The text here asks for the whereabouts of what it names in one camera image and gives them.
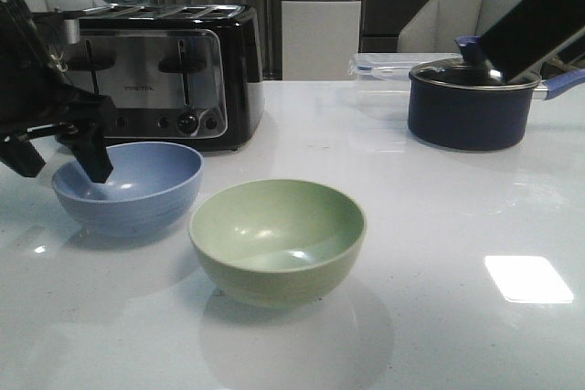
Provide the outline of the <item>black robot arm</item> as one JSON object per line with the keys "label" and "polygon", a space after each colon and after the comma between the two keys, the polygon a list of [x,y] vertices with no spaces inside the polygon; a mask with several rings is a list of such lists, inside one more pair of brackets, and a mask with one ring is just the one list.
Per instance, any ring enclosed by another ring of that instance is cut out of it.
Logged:
{"label": "black robot arm", "polygon": [[584,0],[522,0],[479,37],[479,48],[505,82],[557,56],[584,57]]}

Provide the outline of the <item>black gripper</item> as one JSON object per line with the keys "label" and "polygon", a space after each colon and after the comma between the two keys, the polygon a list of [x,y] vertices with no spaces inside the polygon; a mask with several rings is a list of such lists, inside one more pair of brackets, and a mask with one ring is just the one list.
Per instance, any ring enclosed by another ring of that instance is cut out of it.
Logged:
{"label": "black gripper", "polygon": [[32,12],[25,0],[1,0],[1,162],[23,177],[46,164],[30,140],[51,135],[93,183],[113,170],[104,140],[112,100],[74,86],[59,53],[79,41],[79,21],[93,11]]}

